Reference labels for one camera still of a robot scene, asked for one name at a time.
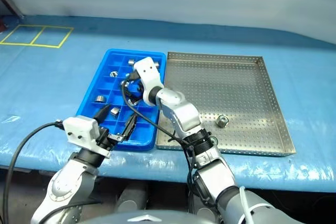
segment yellow marked square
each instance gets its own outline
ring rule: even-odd
[[[29,31],[29,36],[27,33],[22,33],[22,29]],[[60,48],[72,31],[73,27],[18,25],[0,41],[0,45]]]

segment blue plastic tray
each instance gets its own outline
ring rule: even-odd
[[[93,77],[89,89],[77,111],[77,115],[93,117],[96,112],[106,104],[110,104],[111,108],[118,107],[121,109],[119,114],[116,117],[109,114],[101,126],[108,128],[111,133],[122,133],[125,122],[132,114],[132,111],[123,101],[120,82],[125,79],[127,73],[133,71],[133,68],[128,65],[129,59],[134,59],[135,62],[137,62],[148,56],[151,57],[154,62],[157,61],[160,64],[158,70],[160,72],[161,82],[163,82],[164,70],[166,67],[165,54],[161,52],[123,49],[108,50]],[[110,72],[112,71],[117,71],[118,76],[110,77]],[[129,90],[136,95],[140,95],[137,92],[137,87],[138,85],[136,83],[130,84]],[[106,103],[95,102],[98,95],[103,95]],[[159,109],[157,107],[150,107],[143,101],[134,107],[152,121],[156,123],[158,122]],[[117,149],[147,151],[154,146],[155,135],[156,129],[144,119],[138,117],[138,122],[136,123],[130,139],[119,143]]]

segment white cable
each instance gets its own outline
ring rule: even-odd
[[[247,198],[246,198],[246,194],[245,194],[245,186],[241,186],[239,188],[239,194],[240,194],[240,202],[243,206],[243,210],[244,210],[244,214],[245,214],[246,223],[247,224],[254,224],[251,212],[248,210],[248,203],[247,203]]]

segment stainless steel tray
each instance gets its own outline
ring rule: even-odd
[[[164,85],[185,94],[222,152],[287,156],[296,153],[262,57],[169,52]],[[215,120],[229,118],[221,129]],[[160,114],[159,125],[173,132]],[[181,149],[158,131],[159,148]]]

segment metal perforated tray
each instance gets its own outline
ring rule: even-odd
[[[164,85],[181,91],[200,112],[222,152],[286,156],[295,148],[262,57],[169,52]],[[215,120],[229,118],[221,129]],[[173,132],[160,114],[159,125]],[[161,131],[159,148],[181,149]]]

